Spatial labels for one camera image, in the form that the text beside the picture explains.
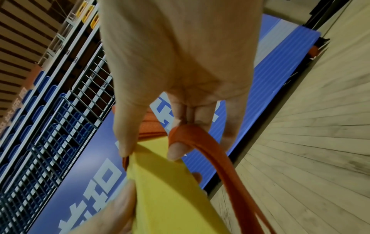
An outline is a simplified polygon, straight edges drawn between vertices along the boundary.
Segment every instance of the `metal grid barrier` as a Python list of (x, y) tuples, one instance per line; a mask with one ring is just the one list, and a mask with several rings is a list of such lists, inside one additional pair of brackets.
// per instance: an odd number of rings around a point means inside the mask
[(114, 103), (105, 54), (94, 57), (65, 96), (60, 96), (30, 140), (26, 163), (0, 193), (0, 233), (25, 234), (59, 187), (83, 144)]

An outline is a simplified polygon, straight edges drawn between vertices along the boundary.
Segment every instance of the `wooden slat wall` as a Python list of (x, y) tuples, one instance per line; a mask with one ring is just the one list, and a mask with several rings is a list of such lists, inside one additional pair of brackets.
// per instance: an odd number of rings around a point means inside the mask
[(0, 0), (0, 119), (64, 22), (64, 12), (68, 14), (74, 3)]
[[(327, 51), (236, 167), (279, 234), (370, 233), (370, 2), (353, 0)], [(211, 199), (240, 233), (222, 186)]]

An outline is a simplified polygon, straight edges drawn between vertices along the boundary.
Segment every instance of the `orange strap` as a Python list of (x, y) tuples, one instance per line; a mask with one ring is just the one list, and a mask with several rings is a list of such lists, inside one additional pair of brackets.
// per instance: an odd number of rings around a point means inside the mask
[[(139, 140), (165, 135), (167, 135), (166, 131), (151, 109), (148, 109), (145, 119), (140, 126)], [(229, 195), (242, 234), (264, 234), (257, 216), (266, 225), (271, 234), (276, 234), (265, 215), (263, 215), (252, 196), (244, 187), (230, 159), (213, 137), (196, 125), (181, 125), (173, 128), (168, 138), (169, 145), (181, 142), (194, 147), (212, 163)], [(128, 158), (123, 158), (125, 170), (128, 166)]]

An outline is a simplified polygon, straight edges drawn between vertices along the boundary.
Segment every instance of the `fingernail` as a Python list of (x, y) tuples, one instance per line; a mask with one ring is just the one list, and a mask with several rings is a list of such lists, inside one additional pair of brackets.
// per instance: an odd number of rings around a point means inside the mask
[(136, 185), (133, 180), (128, 180), (122, 191), (114, 200), (114, 209), (121, 215), (131, 202), (135, 202)]
[(175, 142), (170, 145), (167, 153), (167, 158), (169, 160), (178, 160), (182, 158), (186, 153), (190, 152), (192, 148), (188, 145), (185, 145), (181, 142)]

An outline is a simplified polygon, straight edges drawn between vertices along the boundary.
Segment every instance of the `brown wall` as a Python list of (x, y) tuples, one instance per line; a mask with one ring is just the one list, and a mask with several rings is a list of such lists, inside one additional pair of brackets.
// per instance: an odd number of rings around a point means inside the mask
[(0, 119), (74, 3), (75, 0), (0, 0)]

